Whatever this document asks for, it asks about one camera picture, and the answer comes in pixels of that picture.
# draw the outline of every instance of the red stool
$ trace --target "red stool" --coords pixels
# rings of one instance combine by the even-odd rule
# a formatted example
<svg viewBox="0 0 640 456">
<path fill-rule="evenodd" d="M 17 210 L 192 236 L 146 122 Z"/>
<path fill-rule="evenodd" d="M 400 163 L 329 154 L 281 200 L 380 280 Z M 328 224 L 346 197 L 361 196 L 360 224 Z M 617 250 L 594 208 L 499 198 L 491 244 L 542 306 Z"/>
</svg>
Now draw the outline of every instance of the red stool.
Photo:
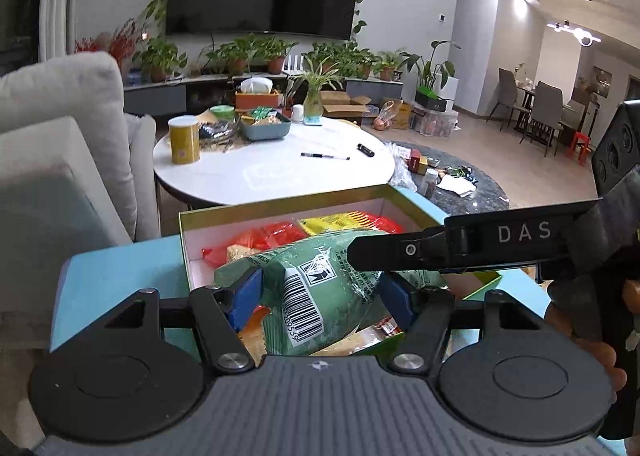
<svg viewBox="0 0 640 456">
<path fill-rule="evenodd" d="M 578 153 L 578 163 L 584 165 L 587 162 L 587 156 L 589 155 L 589 142 L 590 138 L 581 132 L 575 132 L 574 140 L 571 142 L 571 147 L 566 152 L 566 155 L 571 158 L 574 155 L 575 148 L 580 147 Z"/>
</svg>

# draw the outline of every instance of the dark round table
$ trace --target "dark round table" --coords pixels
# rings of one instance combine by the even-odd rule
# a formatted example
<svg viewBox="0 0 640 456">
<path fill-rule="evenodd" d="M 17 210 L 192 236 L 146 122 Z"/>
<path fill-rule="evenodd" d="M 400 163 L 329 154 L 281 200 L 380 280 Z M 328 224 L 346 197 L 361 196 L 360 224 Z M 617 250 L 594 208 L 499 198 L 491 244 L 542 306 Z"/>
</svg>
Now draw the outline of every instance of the dark round table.
<svg viewBox="0 0 640 456">
<path fill-rule="evenodd" d="M 460 214 L 479 214 L 482 212 L 496 212 L 509 210 L 509 198 L 504 190 L 498 185 L 494 179 L 488 174 L 482 172 L 479 168 L 472 165 L 466 160 L 460 159 L 457 156 L 452 156 L 446 152 L 432 149 L 431 147 L 425 147 L 424 145 L 416 145 L 415 143 L 403 143 L 396 142 L 401 147 L 407 147 L 407 149 L 417 149 L 423 156 L 430 156 L 440 160 L 438 169 L 445 167 L 458 167 L 464 165 L 471 167 L 474 171 L 473 176 L 478 180 L 476 184 L 476 191 L 468 195 L 466 198 L 461 198 L 459 195 L 443 191 L 440 188 L 436 188 L 436 191 L 431 198 L 431 202 L 438 208 L 449 214 L 449 216 L 457 216 Z M 412 174 L 414 182 L 418 187 L 422 182 L 420 174 Z"/>
</svg>

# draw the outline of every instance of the barcode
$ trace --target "barcode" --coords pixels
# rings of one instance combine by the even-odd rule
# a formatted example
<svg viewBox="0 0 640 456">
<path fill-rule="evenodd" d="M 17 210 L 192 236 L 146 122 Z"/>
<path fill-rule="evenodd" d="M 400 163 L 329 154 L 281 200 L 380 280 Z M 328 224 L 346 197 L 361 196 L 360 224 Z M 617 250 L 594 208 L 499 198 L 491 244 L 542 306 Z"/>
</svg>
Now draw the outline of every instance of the barcode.
<svg viewBox="0 0 640 456">
<path fill-rule="evenodd" d="M 322 315 L 295 268 L 285 270 L 282 317 L 294 347 L 324 332 Z"/>
</svg>

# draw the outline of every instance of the glass vase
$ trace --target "glass vase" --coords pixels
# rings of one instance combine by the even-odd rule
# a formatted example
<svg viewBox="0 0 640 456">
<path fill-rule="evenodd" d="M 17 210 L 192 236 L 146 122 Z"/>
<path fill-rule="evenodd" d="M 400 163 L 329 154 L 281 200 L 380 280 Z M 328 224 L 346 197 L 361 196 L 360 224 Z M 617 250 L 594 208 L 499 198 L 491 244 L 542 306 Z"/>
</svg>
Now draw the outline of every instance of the glass vase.
<svg viewBox="0 0 640 456">
<path fill-rule="evenodd" d="M 320 88 L 309 86 L 305 98 L 305 125 L 322 125 L 322 98 L 320 98 Z"/>
</svg>

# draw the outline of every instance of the round white table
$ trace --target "round white table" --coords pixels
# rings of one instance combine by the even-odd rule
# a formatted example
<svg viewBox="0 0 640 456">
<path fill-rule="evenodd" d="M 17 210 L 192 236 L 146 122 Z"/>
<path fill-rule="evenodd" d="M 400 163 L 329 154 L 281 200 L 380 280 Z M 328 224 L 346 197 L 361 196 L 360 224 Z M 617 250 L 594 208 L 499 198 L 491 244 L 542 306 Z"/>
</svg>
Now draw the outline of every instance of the round white table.
<svg viewBox="0 0 640 456">
<path fill-rule="evenodd" d="M 362 143 L 373 158 L 356 149 Z M 350 157 L 302 157 L 300 153 Z M 237 205 L 385 184 L 394 173 L 393 156 L 380 140 L 347 122 L 322 118 L 322 126 L 291 124 L 281 140 L 254 142 L 228 152 L 202 152 L 190 165 L 174 165 L 168 136 L 154 149 L 162 186 L 184 203 Z"/>
</svg>

